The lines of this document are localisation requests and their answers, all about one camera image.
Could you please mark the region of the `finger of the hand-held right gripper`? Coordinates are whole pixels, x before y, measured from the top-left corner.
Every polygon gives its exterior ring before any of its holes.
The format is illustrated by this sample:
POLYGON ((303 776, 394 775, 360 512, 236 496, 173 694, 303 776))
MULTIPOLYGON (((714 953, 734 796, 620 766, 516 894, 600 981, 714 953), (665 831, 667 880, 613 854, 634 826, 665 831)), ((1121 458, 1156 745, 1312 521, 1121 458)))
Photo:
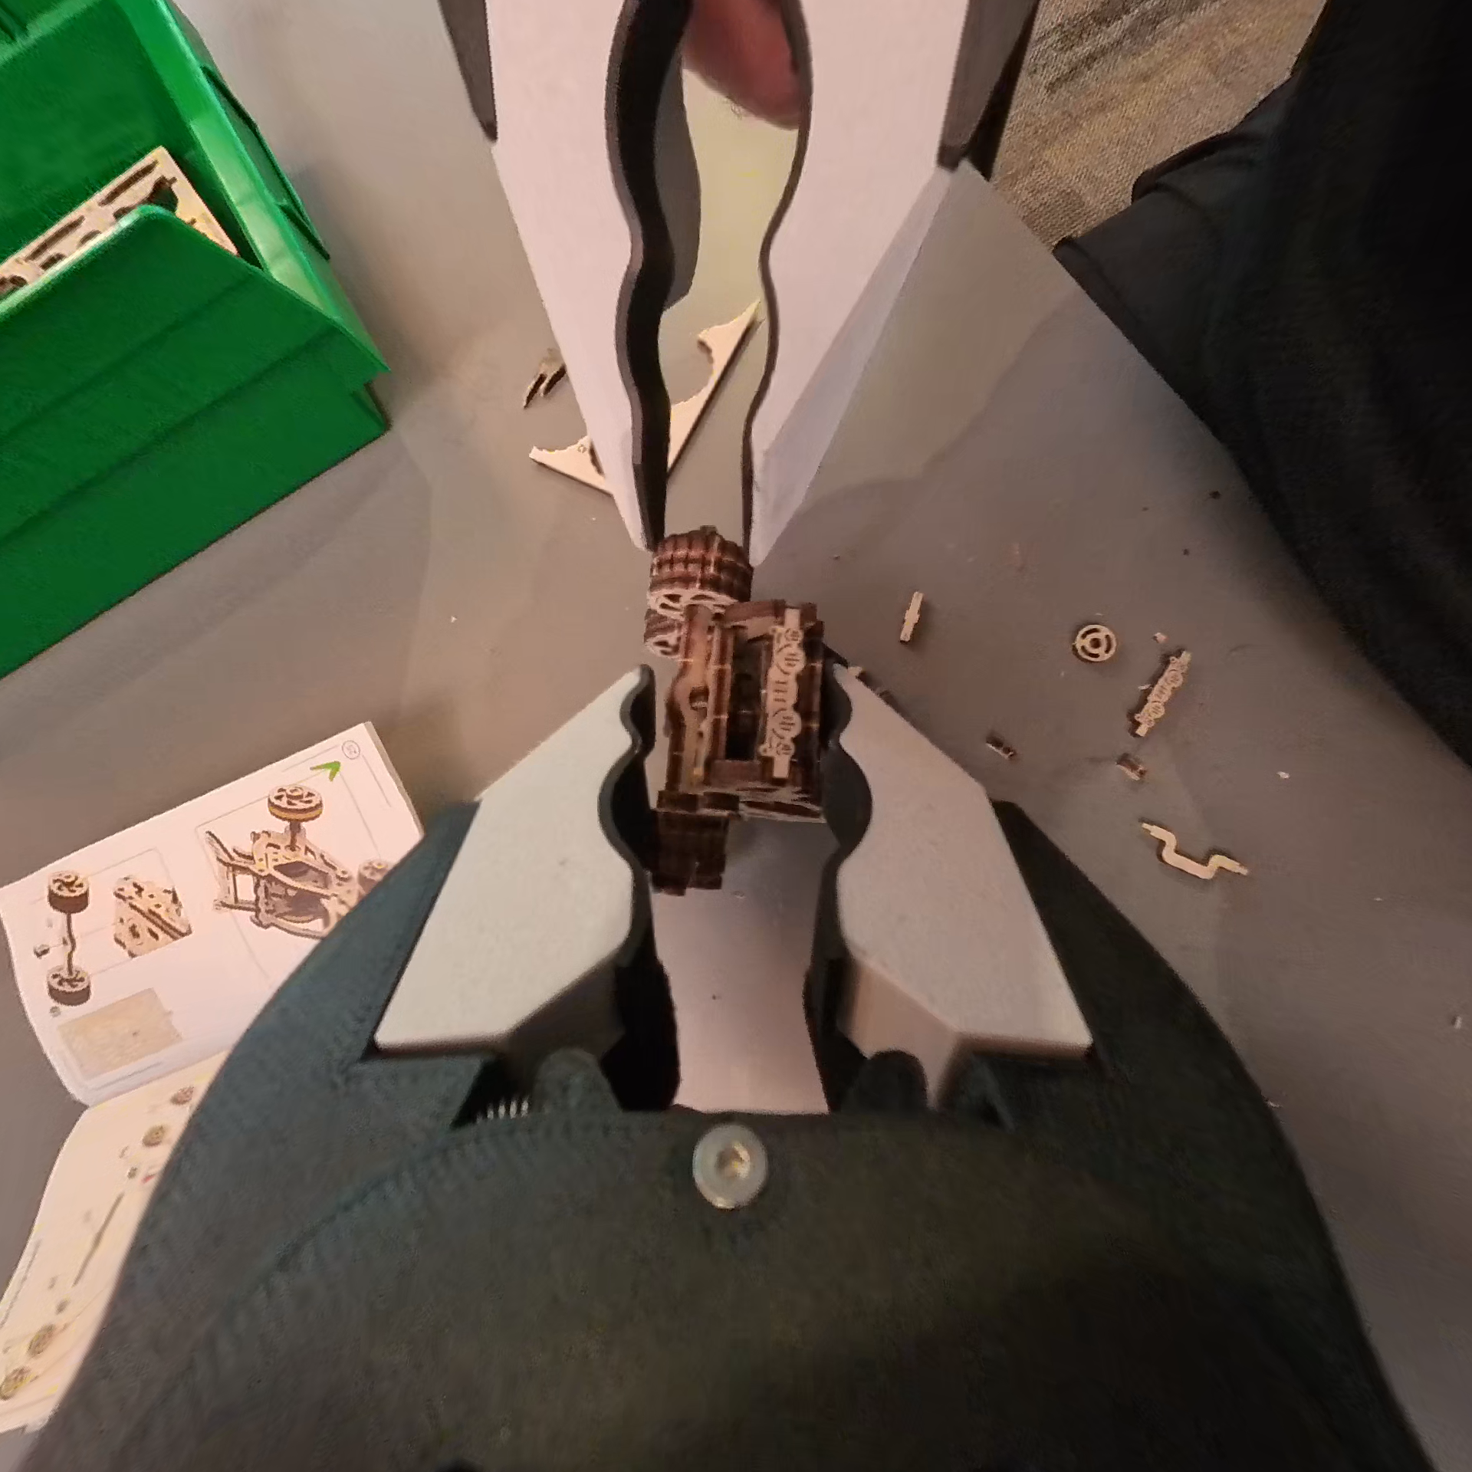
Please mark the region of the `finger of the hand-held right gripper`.
POLYGON ((744 542, 763 561, 809 493, 947 189, 965 2, 788 4, 804 116, 760 249, 765 368, 744 429, 744 542))
POLYGON ((690 4, 492 2, 494 161, 630 540, 665 536, 658 330, 688 249, 658 188, 690 4))

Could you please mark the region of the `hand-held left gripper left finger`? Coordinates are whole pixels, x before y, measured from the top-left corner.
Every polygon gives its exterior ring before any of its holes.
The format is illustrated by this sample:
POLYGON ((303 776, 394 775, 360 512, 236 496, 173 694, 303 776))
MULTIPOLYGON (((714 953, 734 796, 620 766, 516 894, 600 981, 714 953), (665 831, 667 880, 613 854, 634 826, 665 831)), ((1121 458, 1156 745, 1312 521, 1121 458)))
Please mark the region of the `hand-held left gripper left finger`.
POLYGON ((518 1090, 562 1050, 618 1104, 678 1092, 648 861, 650 668, 616 678, 474 801, 373 1034, 387 1055, 487 1055, 518 1090))

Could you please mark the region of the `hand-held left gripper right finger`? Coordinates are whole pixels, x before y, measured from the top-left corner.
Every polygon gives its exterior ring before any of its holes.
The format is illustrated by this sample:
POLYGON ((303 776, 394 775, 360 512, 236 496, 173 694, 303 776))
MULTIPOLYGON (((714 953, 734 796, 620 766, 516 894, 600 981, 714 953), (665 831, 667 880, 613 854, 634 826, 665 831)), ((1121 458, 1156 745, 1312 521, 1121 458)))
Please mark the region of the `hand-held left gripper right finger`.
POLYGON ((1074 1064, 1091 1031, 984 787, 865 687, 823 675, 821 819, 804 1020, 835 1111, 879 1055, 944 1108, 977 1059, 1074 1064))

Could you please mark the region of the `wooden model buggy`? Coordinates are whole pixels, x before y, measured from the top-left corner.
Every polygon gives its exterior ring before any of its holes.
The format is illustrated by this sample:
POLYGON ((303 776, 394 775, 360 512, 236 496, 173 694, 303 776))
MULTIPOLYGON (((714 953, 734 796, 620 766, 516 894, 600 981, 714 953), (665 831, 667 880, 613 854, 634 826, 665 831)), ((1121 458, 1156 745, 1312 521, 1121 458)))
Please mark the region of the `wooden model buggy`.
POLYGON ((650 883, 716 890, 737 820, 821 820, 823 622, 811 601, 693 603, 660 619, 651 645, 674 673, 650 883))

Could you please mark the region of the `plywood scrap sheet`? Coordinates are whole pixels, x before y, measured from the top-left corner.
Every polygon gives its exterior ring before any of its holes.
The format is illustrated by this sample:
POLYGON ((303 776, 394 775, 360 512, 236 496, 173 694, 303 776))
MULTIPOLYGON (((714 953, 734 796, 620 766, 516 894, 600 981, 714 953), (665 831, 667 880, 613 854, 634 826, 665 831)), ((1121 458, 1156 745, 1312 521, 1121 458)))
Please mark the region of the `plywood scrap sheet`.
MULTIPOLYGON (((756 323, 760 323, 762 312, 762 303, 755 300, 748 303, 737 317, 720 324, 711 324, 695 337, 695 345, 704 358, 706 377, 692 396, 678 400, 671 408, 667 433, 669 470, 678 466, 688 440, 706 417, 706 412, 714 394, 720 391, 728 368, 742 352, 744 342, 749 338, 756 323)), ((579 486, 588 486, 595 491, 611 494, 588 435, 581 436, 571 447, 534 447, 527 452, 527 458, 534 465, 553 473, 560 473, 579 486)))

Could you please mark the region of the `pale plywood parts sheet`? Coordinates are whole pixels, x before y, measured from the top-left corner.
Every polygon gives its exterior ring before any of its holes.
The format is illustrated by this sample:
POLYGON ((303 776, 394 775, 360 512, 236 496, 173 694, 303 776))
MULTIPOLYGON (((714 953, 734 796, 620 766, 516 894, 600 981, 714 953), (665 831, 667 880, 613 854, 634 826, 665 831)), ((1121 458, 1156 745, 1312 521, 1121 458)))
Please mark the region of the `pale plywood parts sheet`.
POLYGON ((218 249, 238 252, 175 156, 157 146, 5 260, 1 300, 6 302, 91 251, 141 209, 155 209, 218 249))

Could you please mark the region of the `person's right hand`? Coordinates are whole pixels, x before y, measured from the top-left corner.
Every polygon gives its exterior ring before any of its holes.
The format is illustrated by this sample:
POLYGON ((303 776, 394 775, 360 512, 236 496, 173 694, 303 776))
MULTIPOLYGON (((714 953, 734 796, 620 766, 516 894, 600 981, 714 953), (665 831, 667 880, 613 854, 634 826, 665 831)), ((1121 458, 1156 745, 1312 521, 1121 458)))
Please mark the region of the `person's right hand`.
POLYGON ((804 93, 776 2, 692 2, 683 65, 739 111, 784 130, 804 119, 804 93))

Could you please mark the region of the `assembly instruction booklet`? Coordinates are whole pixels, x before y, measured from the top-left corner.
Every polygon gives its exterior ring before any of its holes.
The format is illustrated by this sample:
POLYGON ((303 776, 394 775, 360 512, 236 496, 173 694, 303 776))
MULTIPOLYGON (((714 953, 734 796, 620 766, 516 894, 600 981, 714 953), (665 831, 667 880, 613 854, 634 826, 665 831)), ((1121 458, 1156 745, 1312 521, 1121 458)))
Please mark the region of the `assembly instruction booklet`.
POLYGON ((224 1055, 422 836, 357 724, 3 887, 20 1015, 78 1104, 26 1243, 3 1248, 3 1434, 38 1428, 89 1348, 224 1055))

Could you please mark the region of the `green plastic bin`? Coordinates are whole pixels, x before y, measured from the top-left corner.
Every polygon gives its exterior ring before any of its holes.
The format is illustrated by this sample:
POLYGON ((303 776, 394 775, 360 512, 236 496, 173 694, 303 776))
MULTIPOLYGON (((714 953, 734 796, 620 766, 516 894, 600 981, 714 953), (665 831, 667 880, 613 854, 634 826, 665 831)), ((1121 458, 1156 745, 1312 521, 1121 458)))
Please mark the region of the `green plastic bin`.
POLYGON ((155 209, 1 309, 1 671, 385 429, 385 365, 175 4, 3 4, 3 261, 166 147, 236 254, 155 209))

